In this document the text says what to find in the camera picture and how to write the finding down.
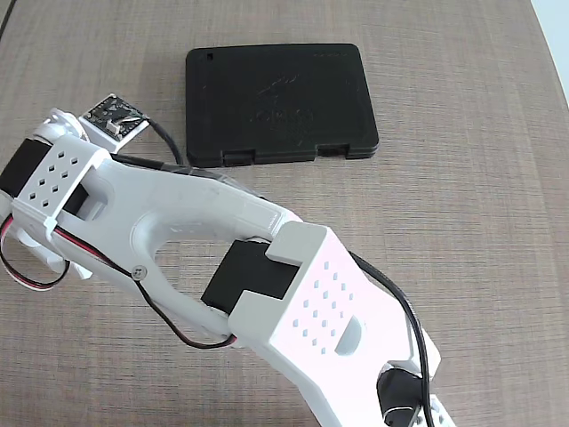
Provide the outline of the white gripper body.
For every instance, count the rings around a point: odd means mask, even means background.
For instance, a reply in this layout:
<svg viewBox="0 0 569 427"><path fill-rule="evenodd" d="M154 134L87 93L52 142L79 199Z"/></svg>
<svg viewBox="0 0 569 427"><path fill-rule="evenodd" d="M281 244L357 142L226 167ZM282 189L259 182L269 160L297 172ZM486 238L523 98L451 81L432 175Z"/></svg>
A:
<svg viewBox="0 0 569 427"><path fill-rule="evenodd" d="M85 129L72 113L53 108L43 123L35 129L33 138L44 143L54 143L66 134L88 141Z"/></svg>

